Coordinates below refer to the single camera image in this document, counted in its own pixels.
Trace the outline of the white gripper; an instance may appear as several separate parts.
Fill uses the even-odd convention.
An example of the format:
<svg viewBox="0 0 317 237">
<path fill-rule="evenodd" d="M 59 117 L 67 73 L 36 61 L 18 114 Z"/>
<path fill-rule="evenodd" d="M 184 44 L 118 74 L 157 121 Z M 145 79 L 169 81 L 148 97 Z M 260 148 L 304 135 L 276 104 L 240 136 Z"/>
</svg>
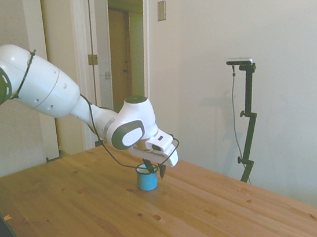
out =
<svg viewBox="0 0 317 237">
<path fill-rule="evenodd" d="M 143 158 L 144 166 L 141 168 L 143 172 L 153 173 L 155 171 L 155 167 L 151 162 L 160 164 L 159 175 L 161 178 L 164 178 L 165 176 L 166 166 L 175 167 L 179 160 L 177 150 L 173 145 L 169 146 L 164 153 L 156 153 L 154 151 L 143 151 L 134 147 L 130 147 L 129 152 L 130 154 L 138 158 Z"/>
</svg>

